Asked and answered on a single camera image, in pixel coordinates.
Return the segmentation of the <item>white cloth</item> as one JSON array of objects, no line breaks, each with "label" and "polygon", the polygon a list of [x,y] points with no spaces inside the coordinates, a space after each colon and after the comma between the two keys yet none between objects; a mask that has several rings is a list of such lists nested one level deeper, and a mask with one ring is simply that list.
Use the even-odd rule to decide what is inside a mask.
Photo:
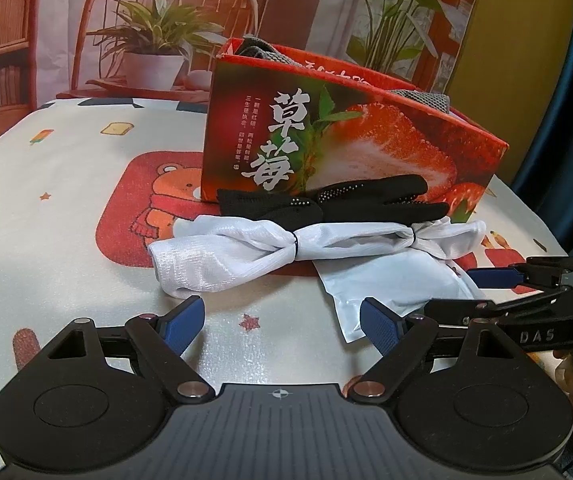
[{"label": "white cloth", "polygon": [[317,223],[293,232],[269,220],[202,214],[148,246],[160,288],[223,292],[296,261],[345,260],[397,255],[418,249],[437,260],[456,260],[481,244],[482,220],[448,217],[404,226],[395,222]]}]

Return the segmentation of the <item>grey knitted cloth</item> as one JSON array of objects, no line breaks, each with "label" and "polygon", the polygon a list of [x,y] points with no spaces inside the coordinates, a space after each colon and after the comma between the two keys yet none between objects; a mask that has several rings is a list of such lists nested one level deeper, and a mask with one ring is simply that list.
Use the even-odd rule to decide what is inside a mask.
[{"label": "grey knitted cloth", "polygon": [[[246,56],[247,58],[260,58],[261,60],[290,66],[306,67],[308,70],[318,70],[318,72],[331,74],[329,70],[315,67],[314,64],[309,64],[308,62],[302,65],[300,62],[280,52],[276,47],[273,47],[272,44],[268,44],[268,42],[253,36],[244,37],[241,46],[236,49],[236,55]],[[415,102],[428,105],[428,107],[432,107],[434,110],[439,110],[447,114],[451,112],[451,100],[446,94],[409,89],[392,89],[391,92]]]}]

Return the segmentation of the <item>wooden door panel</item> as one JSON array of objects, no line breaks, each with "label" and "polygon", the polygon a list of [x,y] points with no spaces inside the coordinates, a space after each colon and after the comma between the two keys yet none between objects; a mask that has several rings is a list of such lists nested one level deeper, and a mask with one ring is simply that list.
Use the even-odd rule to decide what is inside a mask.
[{"label": "wooden door panel", "polygon": [[498,177],[517,174],[567,55],[573,0],[477,0],[449,81],[451,103],[509,143]]}]

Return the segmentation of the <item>red strawberry cardboard box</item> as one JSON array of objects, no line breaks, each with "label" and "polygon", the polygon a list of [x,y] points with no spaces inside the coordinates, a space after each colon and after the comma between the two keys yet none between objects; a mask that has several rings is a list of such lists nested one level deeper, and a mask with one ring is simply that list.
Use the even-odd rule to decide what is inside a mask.
[{"label": "red strawberry cardboard box", "polygon": [[296,195],[347,181],[417,174],[420,197],[470,217],[508,144],[451,107],[449,114],[392,93],[417,87],[374,70],[273,46],[331,74],[218,52],[210,88],[201,197],[221,188]]}]

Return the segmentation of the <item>printed living room backdrop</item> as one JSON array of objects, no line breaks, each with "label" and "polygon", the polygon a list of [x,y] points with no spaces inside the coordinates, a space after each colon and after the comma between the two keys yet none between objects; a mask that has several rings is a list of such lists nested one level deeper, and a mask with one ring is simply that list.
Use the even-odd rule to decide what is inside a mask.
[{"label": "printed living room backdrop", "polygon": [[475,0],[0,0],[0,134],[52,99],[203,103],[229,38],[445,89]]}]

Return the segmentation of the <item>black dotted glove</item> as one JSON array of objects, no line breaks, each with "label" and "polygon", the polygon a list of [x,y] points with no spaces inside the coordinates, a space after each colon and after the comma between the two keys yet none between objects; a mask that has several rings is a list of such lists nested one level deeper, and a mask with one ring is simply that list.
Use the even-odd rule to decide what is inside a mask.
[{"label": "black dotted glove", "polygon": [[420,200],[428,190],[422,177],[406,174],[341,182],[293,196],[221,188],[217,200],[224,217],[268,220],[288,231],[343,222],[394,222],[411,226],[448,214],[447,204]]}]

